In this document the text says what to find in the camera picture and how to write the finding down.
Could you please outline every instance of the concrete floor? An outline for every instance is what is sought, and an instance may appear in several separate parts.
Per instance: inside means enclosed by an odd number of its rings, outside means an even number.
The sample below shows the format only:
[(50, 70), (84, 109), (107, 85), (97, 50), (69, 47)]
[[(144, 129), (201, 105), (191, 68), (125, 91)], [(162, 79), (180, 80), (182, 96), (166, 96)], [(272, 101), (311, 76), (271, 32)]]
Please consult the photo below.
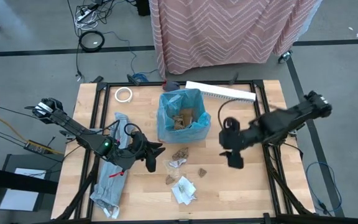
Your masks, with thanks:
[[(72, 0), (71, 3), (75, 7), (82, 2)], [(0, 0), (0, 24), (0, 52), (76, 48), (77, 38), (66, 1)], [(127, 3), (116, 5), (108, 24), (100, 24), (98, 30), (113, 30), (121, 38), (129, 39), (131, 45), (153, 44), (149, 17), (139, 17), (136, 8)], [(358, 0), (325, 0), (309, 31), (300, 40), (357, 39), (357, 33)], [(126, 44), (107, 36), (105, 47), (116, 46)], [(358, 45), (293, 47), (292, 50), (293, 63), (304, 91), (316, 90), (333, 104), (333, 114), (324, 121), (316, 120), (315, 124), (327, 161), (335, 170), (344, 214), (358, 217)], [(136, 54), (135, 71), (150, 71), (157, 67), (154, 51)], [(101, 75), (106, 82), (126, 82), (126, 74), (131, 73), (131, 58), (129, 52), (81, 54), (79, 64), (87, 81)], [(287, 105), (298, 102), (288, 67), (277, 64), (276, 56), (271, 56), (262, 65), (196, 68), (168, 78), (227, 80), (236, 72), (243, 80), (280, 80)], [(33, 106), (44, 97), (55, 97), (63, 102), (65, 111), (71, 115), (79, 87), (75, 73), (75, 54), (0, 57), (0, 106), (28, 113), (23, 110), (24, 106)], [(161, 79), (153, 73), (149, 75), (149, 80)], [(7, 111), (0, 110), (0, 116), (27, 138), (46, 144), (52, 136), (56, 136), (52, 146), (59, 151), (65, 148), (57, 126), (46, 126)], [(0, 131), (7, 133), (9, 130), (0, 123)], [(316, 161), (307, 128), (300, 130), (298, 144), (305, 153), (303, 163), (306, 168)], [(27, 153), (19, 146), (0, 140), (0, 168), (7, 154)], [(317, 167), (311, 170), (310, 179), (316, 194), (331, 208)], [(41, 222), (48, 220), (49, 216), (50, 209), (33, 213), (0, 211), (0, 223)]]

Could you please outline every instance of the white foam block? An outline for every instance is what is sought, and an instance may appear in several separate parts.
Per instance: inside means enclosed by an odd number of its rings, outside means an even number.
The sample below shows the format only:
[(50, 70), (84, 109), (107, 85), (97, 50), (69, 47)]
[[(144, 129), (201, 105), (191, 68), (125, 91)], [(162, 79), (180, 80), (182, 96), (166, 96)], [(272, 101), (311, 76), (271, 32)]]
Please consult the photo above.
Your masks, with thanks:
[(197, 83), (192, 81), (186, 82), (187, 89), (199, 89), (204, 95), (212, 96), (216, 98), (222, 98), (226, 100), (231, 99), (243, 99), (246, 102), (253, 103), (256, 99), (255, 93), (248, 91), (235, 90), (232, 88), (225, 88), (216, 85), (207, 85), (203, 83)]

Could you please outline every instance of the chevron fabric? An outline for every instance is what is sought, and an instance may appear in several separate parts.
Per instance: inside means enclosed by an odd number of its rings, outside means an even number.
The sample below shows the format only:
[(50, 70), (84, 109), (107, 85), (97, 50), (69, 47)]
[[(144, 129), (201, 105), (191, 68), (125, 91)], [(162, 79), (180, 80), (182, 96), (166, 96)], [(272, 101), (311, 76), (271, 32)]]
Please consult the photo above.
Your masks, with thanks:
[(281, 55), (318, 0), (150, 0), (158, 69), (265, 63)]

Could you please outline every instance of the plastic bag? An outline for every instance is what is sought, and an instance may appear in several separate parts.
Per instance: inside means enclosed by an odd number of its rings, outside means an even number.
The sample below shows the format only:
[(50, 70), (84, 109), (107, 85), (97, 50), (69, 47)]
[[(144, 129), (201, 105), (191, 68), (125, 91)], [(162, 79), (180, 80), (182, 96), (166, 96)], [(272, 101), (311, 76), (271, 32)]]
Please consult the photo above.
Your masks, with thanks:
[[(191, 109), (191, 122), (185, 129), (175, 130), (173, 117)], [(211, 127), (211, 115), (205, 112), (200, 90), (175, 90), (160, 96), (157, 111), (158, 140), (165, 143), (189, 143), (205, 139)]]

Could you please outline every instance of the wooden tabletop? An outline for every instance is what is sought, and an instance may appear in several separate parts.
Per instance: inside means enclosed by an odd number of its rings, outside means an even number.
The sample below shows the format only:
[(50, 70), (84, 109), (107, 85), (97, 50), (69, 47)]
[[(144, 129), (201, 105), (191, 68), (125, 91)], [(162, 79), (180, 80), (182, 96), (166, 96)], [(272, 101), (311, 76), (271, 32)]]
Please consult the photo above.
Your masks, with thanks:
[[(271, 105), (285, 108), (280, 82), (266, 80), (264, 83), (268, 102)], [(149, 141), (157, 141), (156, 112), (160, 95), (163, 93), (161, 87), (131, 87), (134, 96), (130, 103), (119, 103), (114, 99), (115, 91), (118, 88), (112, 87), (109, 93), (106, 125), (114, 121), (114, 112), (121, 112), (128, 115), (130, 121), (142, 129)], [(250, 91), (249, 85), (233, 85), (230, 88)], [(90, 124), (95, 91), (96, 84), (90, 83), (82, 84), (78, 92), (73, 119), (86, 127)], [(97, 125), (101, 116), (103, 96), (102, 92)], [(211, 129), (204, 141), (192, 144), (164, 144), (166, 150), (158, 156), (157, 170), (154, 173), (147, 172), (144, 162), (137, 161), (133, 165), (128, 171), (121, 196), (118, 220), (259, 218), (265, 212), (274, 217), (262, 146), (257, 144), (241, 152), (244, 158), (244, 168), (241, 170), (228, 167), (226, 158), (219, 156), (223, 149), (219, 145), (220, 126), (217, 114), (218, 108), (223, 102), (223, 100), (207, 96), (204, 98), (206, 111), (212, 117)], [(241, 122), (241, 128), (244, 129), (247, 128), (248, 122), (255, 118), (254, 107), (252, 104), (232, 102), (227, 104), (221, 112), (222, 119), (227, 116), (237, 118)], [(296, 146), (296, 142), (292, 138), (288, 138), (287, 143)], [(65, 154), (71, 152), (75, 147), (77, 147), (76, 143), (69, 144)], [(189, 148), (190, 155), (187, 163), (178, 170), (169, 168), (167, 162), (171, 159), (172, 154), (182, 147)], [(289, 188), (302, 204), (313, 212), (313, 202), (299, 152), (286, 145), (281, 147), (281, 151)], [(84, 149), (79, 148), (65, 159), (52, 218), (59, 216), (76, 194), (80, 183), (83, 158)], [(203, 178), (198, 175), (199, 168), (208, 172)], [(173, 184), (165, 185), (167, 174), (176, 177), (176, 181), (181, 176), (185, 176), (190, 182), (193, 182), (197, 189), (195, 193), (197, 200), (187, 206), (178, 204), (171, 191)], [(281, 209), (285, 212), (280, 187), (277, 186), (277, 189)], [(81, 213), (83, 217), (86, 213), (88, 199), (89, 193), (84, 195)], [(104, 212), (94, 206), (92, 221), (114, 220), (107, 219)]]

